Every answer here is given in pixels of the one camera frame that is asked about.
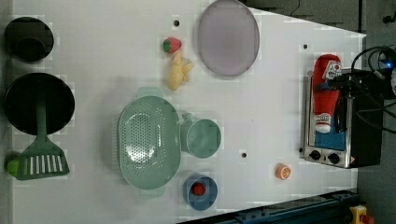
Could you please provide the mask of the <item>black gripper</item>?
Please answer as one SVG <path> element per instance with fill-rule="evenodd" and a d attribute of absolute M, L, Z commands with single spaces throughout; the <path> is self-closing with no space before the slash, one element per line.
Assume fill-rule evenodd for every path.
<path fill-rule="evenodd" d="M 385 100 L 395 98 L 391 84 L 392 70 L 389 68 L 380 69 L 378 75 L 361 69 L 355 69 L 354 72 L 351 72 L 350 69 L 343 69 L 342 74 L 351 77 L 353 81 L 357 81 L 367 93 L 382 96 Z M 317 85 L 317 91 L 337 91 L 342 88 L 341 82 L 333 80 L 327 80 Z"/>

